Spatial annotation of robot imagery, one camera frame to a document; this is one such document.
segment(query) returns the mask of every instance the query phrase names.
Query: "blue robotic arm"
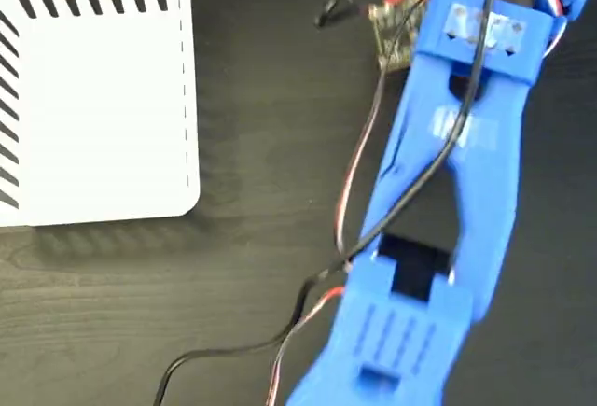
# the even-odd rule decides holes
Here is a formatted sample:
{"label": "blue robotic arm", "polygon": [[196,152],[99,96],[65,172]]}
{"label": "blue robotic arm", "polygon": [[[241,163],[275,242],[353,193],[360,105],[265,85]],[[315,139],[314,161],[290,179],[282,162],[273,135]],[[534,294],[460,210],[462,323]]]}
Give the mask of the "blue robotic arm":
{"label": "blue robotic arm", "polygon": [[[570,21],[586,2],[562,1]],[[482,4],[429,0],[364,234],[442,148],[460,104],[451,81],[472,63]],[[545,0],[493,5],[482,94],[449,159],[461,231],[454,253],[387,234],[361,252],[329,342],[289,406],[441,405],[451,367],[471,326],[487,313],[507,252],[522,111],[563,21],[546,6]]]}

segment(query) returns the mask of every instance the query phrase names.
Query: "sticker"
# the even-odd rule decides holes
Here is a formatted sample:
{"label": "sticker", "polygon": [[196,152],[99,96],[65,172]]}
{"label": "sticker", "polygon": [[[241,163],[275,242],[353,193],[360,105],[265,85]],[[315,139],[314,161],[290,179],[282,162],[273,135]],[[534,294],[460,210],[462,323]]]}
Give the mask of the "sticker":
{"label": "sticker", "polygon": [[[452,40],[463,39],[471,46],[476,46],[479,41],[481,17],[480,9],[454,3],[443,31]],[[488,51],[498,49],[511,56],[521,51],[525,31],[526,23],[523,21],[492,12],[489,17],[485,46]]]}

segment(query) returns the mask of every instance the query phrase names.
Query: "table surface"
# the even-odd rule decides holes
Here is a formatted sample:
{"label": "table surface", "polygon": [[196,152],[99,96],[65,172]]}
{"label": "table surface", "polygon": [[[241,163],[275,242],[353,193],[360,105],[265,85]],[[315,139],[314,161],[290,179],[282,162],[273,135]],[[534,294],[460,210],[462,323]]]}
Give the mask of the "table surface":
{"label": "table surface", "polygon": [[[0,231],[3,404],[149,405],[179,353],[259,341],[285,322],[301,279],[334,256],[334,202],[377,76],[368,23],[317,32],[322,1],[193,0],[202,196],[190,215]],[[517,228],[448,406],[594,404],[596,22],[590,0],[530,96]],[[401,90],[393,82],[356,182],[352,236]],[[451,190],[439,178],[400,231],[452,244]],[[284,396],[331,316],[294,342]],[[262,404],[270,361],[191,363],[165,404]]]}

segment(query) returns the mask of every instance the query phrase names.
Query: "wood grain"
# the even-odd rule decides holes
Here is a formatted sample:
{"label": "wood grain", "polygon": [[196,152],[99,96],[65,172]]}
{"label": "wood grain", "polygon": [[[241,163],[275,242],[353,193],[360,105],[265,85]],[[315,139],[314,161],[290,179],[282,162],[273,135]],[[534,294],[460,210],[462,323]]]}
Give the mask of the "wood grain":
{"label": "wood grain", "polygon": [[[333,205],[376,77],[368,24],[317,32],[322,1],[193,0],[203,193],[190,215],[0,232],[2,404],[146,406],[177,354],[283,324],[300,280],[333,256]],[[518,227],[448,406],[594,404],[596,22],[590,0],[527,106]],[[400,82],[357,181],[352,233]],[[453,241],[446,179],[400,220],[405,234]],[[329,320],[295,342],[283,393]],[[191,364],[166,404],[261,404],[270,359]]]}

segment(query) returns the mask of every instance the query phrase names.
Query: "circuit board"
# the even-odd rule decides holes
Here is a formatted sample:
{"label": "circuit board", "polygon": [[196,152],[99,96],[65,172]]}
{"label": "circuit board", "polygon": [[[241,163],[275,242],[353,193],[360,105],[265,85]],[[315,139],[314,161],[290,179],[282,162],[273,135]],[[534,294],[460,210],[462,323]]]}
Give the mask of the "circuit board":
{"label": "circuit board", "polygon": [[[386,56],[389,48],[394,43],[396,27],[402,22],[405,12],[416,1],[402,0],[399,4],[384,3],[383,5],[369,6],[368,16],[373,25],[380,67],[386,65]],[[396,41],[394,51],[390,55],[387,64],[388,73],[410,66],[410,58],[417,40],[424,10],[425,4],[422,4],[407,21],[404,33]]]}

